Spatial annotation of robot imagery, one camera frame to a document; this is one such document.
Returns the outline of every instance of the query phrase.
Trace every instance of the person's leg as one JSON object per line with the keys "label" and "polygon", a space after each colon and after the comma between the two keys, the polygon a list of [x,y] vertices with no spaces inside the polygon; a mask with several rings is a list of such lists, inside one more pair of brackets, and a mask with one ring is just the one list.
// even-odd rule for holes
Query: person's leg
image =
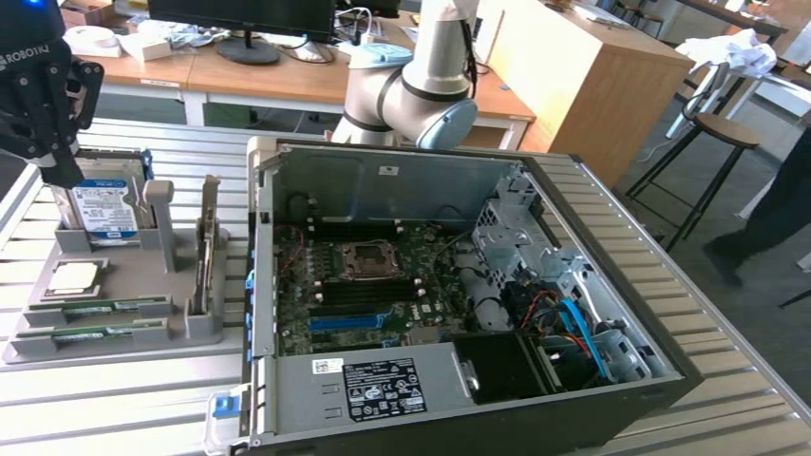
{"label": "person's leg", "polygon": [[705,252],[727,282],[741,285],[735,270],[750,257],[770,250],[811,223],[811,128],[774,178],[773,188],[758,203],[743,230],[717,237]]}

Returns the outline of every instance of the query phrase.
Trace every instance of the gray component holder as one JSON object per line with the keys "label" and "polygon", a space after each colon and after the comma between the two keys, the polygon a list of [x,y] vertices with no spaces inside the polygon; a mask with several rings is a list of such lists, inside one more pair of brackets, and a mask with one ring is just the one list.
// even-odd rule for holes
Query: gray component holder
{"label": "gray component holder", "polygon": [[[155,203],[159,228],[139,231],[140,247],[134,245],[108,246],[94,250],[88,234],[83,230],[58,230],[58,245],[44,262],[30,298],[32,304],[54,303],[54,300],[44,301],[40,297],[60,261],[108,259],[112,267],[100,272],[98,283],[102,285],[102,294],[98,298],[126,299],[144,296],[146,293],[170,295],[173,302],[170,312],[167,309],[161,309],[161,306],[159,308],[146,306],[139,308],[139,312],[72,315],[71,318],[67,318],[62,311],[56,315],[50,310],[32,310],[28,307],[18,322],[15,333],[42,325],[55,326],[59,329],[120,325],[155,316],[165,317],[165,327],[136,329],[131,337],[79,341],[70,344],[58,344],[51,337],[26,339],[12,337],[3,353],[3,360],[8,364],[175,349],[219,342],[226,300],[229,231],[219,229],[221,240],[219,248],[215,250],[209,313],[190,315],[189,306],[197,283],[197,232],[194,229],[183,229],[175,230],[173,233],[166,229],[167,226],[171,226],[167,205],[173,199],[173,191],[173,186],[165,185],[159,181],[154,181],[152,185],[144,189],[144,197]],[[166,252],[165,246],[170,248],[174,246],[174,254],[171,251]],[[165,267],[158,268],[158,263],[162,263]]]}

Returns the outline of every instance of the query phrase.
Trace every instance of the monitor stand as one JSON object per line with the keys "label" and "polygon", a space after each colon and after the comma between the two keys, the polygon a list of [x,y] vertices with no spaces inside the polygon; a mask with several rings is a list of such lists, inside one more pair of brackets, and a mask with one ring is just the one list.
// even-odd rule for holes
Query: monitor stand
{"label": "monitor stand", "polygon": [[245,32],[245,38],[221,41],[217,44],[217,53],[243,65],[271,65],[279,61],[279,51],[271,44],[254,41],[249,30]]}

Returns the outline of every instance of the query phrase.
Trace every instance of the floor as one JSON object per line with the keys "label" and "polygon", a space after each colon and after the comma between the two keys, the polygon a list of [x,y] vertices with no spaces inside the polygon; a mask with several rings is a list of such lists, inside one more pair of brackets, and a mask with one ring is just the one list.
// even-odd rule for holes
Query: floor
{"label": "floor", "polygon": [[[665,132],[678,114],[678,109],[679,105],[671,104],[646,141],[641,157],[665,140]],[[318,134],[325,129],[335,128],[339,119],[338,116],[325,115],[311,118],[307,114],[302,117],[297,111],[262,108],[257,110],[254,119],[249,119],[243,111],[230,111],[227,108],[219,114],[219,122],[223,126],[278,131],[294,131],[298,127],[297,131],[301,133]],[[98,107],[98,117],[182,124],[185,111],[183,106],[171,100],[147,101],[104,95]],[[665,152],[663,149],[659,150],[657,158]],[[699,137],[663,173],[661,182],[683,199],[697,200],[703,185],[711,180],[730,149],[715,139]],[[617,187],[618,195],[653,166],[657,158],[646,163],[631,164]],[[11,175],[19,169],[19,165],[15,162],[6,163],[3,159],[4,157],[0,156],[0,182],[11,182]],[[811,363],[807,361],[811,359],[811,343],[807,335],[811,333],[811,299],[785,311],[775,307],[775,304],[811,288],[811,275],[806,275],[795,264],[798,259],[811,252],[810,229],[745,266],[743,289],[733,289],[721,282],[701,252],[701,245],[707,240],[743,226],[743,221],[734,214],[770,180],[774,170],[774,161],[758,154],[747,153],[742,157],[691,238],[675,247],[671,255],[799,396],[811,403],[811,382],[807,381],[811,378]],[[687,208],[674,204],[670,197],[657,189],[643,193],[643,200],[649,205],[662,208],[674,219],[687,215]],[[670,225],[645,208],[635,204],[630,204],[630,207],[651,233],[673,232]]]}
{"label": "floor", "polygon": [[[665,132],[678,115],[678,109],[677,103],[671,104],[647,138],[638,159],[647,155],[654,145],[663,142]],[[615,188],[615,194],[621,198],[622,192],[645,174],[669,148],[666,146],[659,149],[654,160],[631,164]],[[701,135],[663,172],[658,182],[685,200],[697,201],[730,151],[731,146],[707,135]],[[742,289],[730,288],[723,284],[701,251],[701,246],[710,239],[743,227],[745,222],[735,213],[766,185],[774,172],[773,160],[757,153],[746,153],[697,230],[687,241],[677,244],[671,256],[798,395],[811,404],[811,298],[783,311],[775,307],[811,288],[811,275],[805,274],[795,264],[811,252],[811,227],[745,265],[741,270],[746,282]],[[674,220],[687,216],[689,208],[674,203],[673,197],[654,187],[649,187],[641,200]],[[671,226],[639,204],[630,203],[626,206],[631,208],[637,219],[646,224],[653,234],[673,233]]]}

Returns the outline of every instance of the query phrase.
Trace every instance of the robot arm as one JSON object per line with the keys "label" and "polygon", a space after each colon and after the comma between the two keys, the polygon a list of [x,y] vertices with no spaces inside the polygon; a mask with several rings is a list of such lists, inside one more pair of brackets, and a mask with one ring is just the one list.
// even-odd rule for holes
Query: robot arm
{"label": "robot arm", "polygon": [[395,134],[425,149],[454,148],[477,118],[470,21],[478,0],[422,3],[414,54],[385,44],[353,55],[342,122],[333,141],[394,145]]}
{"label": "robot arm", "polygon": [[0,2],[0,152],[71,188],[84,180],[76,132],[92,122],[104,68],[71,55],[63,35],[56,0]]}

